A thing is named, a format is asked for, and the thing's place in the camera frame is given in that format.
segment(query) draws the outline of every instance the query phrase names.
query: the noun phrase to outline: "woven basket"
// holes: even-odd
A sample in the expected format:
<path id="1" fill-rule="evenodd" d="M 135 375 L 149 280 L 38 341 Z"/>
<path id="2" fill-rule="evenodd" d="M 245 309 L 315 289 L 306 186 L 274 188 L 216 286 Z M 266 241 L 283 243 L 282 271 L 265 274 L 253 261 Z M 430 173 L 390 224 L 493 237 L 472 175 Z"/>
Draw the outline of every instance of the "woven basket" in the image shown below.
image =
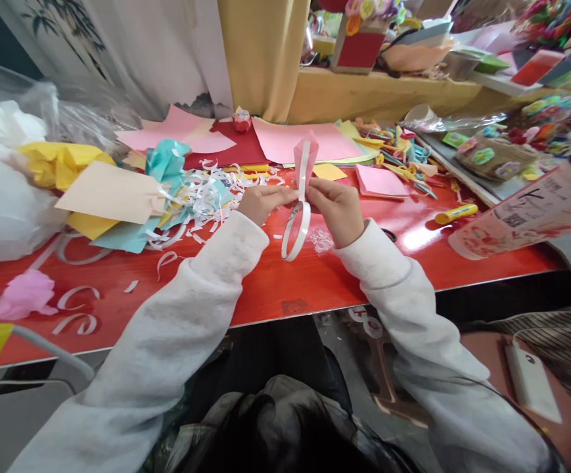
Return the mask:
<path id="1" fill-rule="evenodd" d="M 490 181 L 504 182 L 546 155 L 529 145 L 515 145 L 505 138 L 487 138 L 481 131 L 473 137 L 476 145 L 461 146 L 456 159 L 474 174 Z"/>

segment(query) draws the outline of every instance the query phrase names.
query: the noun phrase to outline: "white sleeve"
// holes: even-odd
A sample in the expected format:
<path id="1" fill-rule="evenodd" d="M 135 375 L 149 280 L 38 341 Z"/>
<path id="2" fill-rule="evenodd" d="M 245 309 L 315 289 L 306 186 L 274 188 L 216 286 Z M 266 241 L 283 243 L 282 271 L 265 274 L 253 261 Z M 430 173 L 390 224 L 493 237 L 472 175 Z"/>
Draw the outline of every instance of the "white sleeve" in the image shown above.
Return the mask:
<path id="1" fill-rule="evenodd" d="M 434 289 L 372 219 L 353 244 L 335 253 L 361 280 L 399 355 L 403 387 L 432 416 L 430 443 L 441 467 L 458 472 L 532 472 L 548 461 L 541 437 L 484 386 L 489 370 L 460 343 L 449 320 L 436 314 Z"/>
<path id="2" fill-rule="evenodd" d="M 257 225 L 233 212 L 143 303 L 90 387 L 57 409 L 9 471 L 138 471 L 160 434 L 162 415 L 224 337 L 241 281 L 268 243 Z"/>

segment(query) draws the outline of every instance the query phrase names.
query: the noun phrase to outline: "red table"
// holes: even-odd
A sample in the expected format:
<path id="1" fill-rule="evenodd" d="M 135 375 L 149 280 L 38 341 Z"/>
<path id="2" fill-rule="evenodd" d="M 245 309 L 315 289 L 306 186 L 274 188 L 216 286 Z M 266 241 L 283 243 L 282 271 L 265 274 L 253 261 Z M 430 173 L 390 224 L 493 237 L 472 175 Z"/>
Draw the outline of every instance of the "red table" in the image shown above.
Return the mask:
<path id="1" fill-rule="evenodd" d="M 357 186 L 353 169 L 345 169 L 348 179 Z M 286 182 L 294 177 L 294 171 L 280 172 Z M 457 255 L 447 244 L 450 226 L 441 228 L 434 223 L 434 216 L 441 211 L 458 206 L 456 196 L 449 189 L 436 189 L 439 197 L 408 198 L 405 202 L 388 199 L 361 199 L 365 217 L 374 218 L 381 227 L 398 236 L 397 245 L 407 256 L 415 258 L 423 266 L 437 291 L 480 284 L 482 282 L 543 273 L 564 268 L 555 253 L 542 246 L 534 246 L 501 254 L 482 261 L 470 261 Z M 258 323 L 295 315 L 316 313 L 363 304 L 366 299 L 359 289 L 359 282 L 349 275 L 340 260 L 331 251 L 318 254 L 312 241 L 306 241 L 302 251 L 292 263 L 281 259 L 281 240 L 273 235 L 282 235 L 290 210 L 279 209 L 269 217 L 263 227 L 271 242 L 263 253 L 257 268 L 244 279 L 244 291 L 239 298 L 233 326 Z M 310 232 L 327 230 L 320 215 L 313 215 Z M 209 226 L 197 233 L 203 239 L 210 236 Z M 179 256 L 195 256 L 200 250 L 193 238 L 168 248 Z M 85 259 L 99 251 L 87 245 L 85 238 L 75 238 L 69 243 L 67 258 Z M 7 283 L 24 272 L 42 252 L 18 261 L 0 263 L 0 293 Z M 174 275 L 176 262 L 161 268 L 160 282 L 156 282 L 156 263 L 162 253 L 145 250 L 140 255 L 114 251 L 100 261 L 83 266 L 61 262 L 55 255 L 41 266 L 41 271 L 55 281 L 55 303 L 67 290 L 77 286 L 93 286 L 101 293 L 95 300 L 90 291 L 80 292 L 69 300 L 69 306 L 86 306 L 75 312 L 97 316 L 99 324 L 90 335 L 77 335 L 76 327 L 67 327 L 58 335 L 51 332 L 58 323 L 73 311 L 61 311 L 55 316 L 31 315 L 19 325 L 34 330 L 48 340 L 72 353 L 82 353 L 111 348 L 121 336 L 136 309 L 149 296 L 162 288 Z M 139 284 L 130 294 L 124 290 L 131 281 Z M 0 355 L 0 366 L 47 358 L 41 349 L 13 336 Z"/>

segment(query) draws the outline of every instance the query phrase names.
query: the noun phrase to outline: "glue stick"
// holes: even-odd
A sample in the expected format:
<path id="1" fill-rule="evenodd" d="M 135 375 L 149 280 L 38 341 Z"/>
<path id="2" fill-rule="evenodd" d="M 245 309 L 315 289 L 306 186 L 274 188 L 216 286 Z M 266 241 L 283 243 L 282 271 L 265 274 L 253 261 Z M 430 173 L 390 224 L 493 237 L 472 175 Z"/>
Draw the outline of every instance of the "glue stick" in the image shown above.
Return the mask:
<path id="1" fill-rule="evenodd" d="M 476 204 L 467 204 L 462 207 L 458 207 L 446 212 L 438 214 L 434 221 L 439 225 L 447 225 L 448 223 L 458 220 L 459 218 L 466 217 L 468 215 L 473 215 L 478 211 L 478 206 Z"/>

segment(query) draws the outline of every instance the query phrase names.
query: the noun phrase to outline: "qr code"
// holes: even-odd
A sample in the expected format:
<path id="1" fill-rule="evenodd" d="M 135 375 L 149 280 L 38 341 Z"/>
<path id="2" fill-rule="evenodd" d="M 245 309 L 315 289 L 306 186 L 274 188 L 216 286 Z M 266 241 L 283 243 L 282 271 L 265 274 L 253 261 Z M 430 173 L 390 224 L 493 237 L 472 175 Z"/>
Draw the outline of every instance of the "qr code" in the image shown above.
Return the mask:
<path id="1" fill-rule="evenodd" d="M 511 214 L 508 217 L 504 217 L 502 221 L 511 228 L 519 227 L 526 223 L 526 220 L 521 218 L 519 214 Z"/>

